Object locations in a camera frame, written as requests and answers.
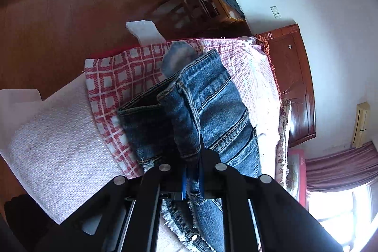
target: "metal bolt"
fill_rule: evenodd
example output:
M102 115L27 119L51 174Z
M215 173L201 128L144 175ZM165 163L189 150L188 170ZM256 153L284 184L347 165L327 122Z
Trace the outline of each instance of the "metal bolt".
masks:
M227 169L227 165L220 162L215 165L215 169L217 169L218 171L224 171Z
M272 178L269 175L264 174L264 175L260 176L260 180L264 184L269 184L272 181Z
M162 163L160 166L159 166L159 170L160 171L163 171L163 172L167 172L171 169L171 166L167 163Z
M122 185L125 182L125 178L123 176L117 176L114 178L113 183L116 185Z

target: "white textured towel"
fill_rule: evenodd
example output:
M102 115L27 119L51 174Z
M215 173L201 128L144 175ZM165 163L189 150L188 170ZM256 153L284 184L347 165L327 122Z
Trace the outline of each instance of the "white textured towel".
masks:
M165 43L166 40L160 34L153 21L127 22L126 27L135 37L141 46Z
M122 171L93 121L84 74L41 104L1 155L31 197L60 223Z

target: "window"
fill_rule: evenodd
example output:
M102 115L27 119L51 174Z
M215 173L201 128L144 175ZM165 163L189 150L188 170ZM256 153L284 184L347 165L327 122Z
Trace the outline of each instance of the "window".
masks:
M309 213L343 246L353 249L372 220L369 186L340 192L309 193Z

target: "white wall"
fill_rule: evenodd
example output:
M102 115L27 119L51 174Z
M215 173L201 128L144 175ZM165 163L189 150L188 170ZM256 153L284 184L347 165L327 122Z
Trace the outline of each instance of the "white wall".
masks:
M301 29L316 108L317 137L298 146L307 158L349 147L358 103L370 103L369 136L378 133L378 0L237 1L253 33Z

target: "wooden headboard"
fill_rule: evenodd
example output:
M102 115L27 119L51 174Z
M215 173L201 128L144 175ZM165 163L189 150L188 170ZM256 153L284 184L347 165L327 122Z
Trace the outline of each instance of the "wooden headboard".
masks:
M316 137L314 89L306 49L298 24L261 35L269 42L282 98L292 102L289 147L293 147Z

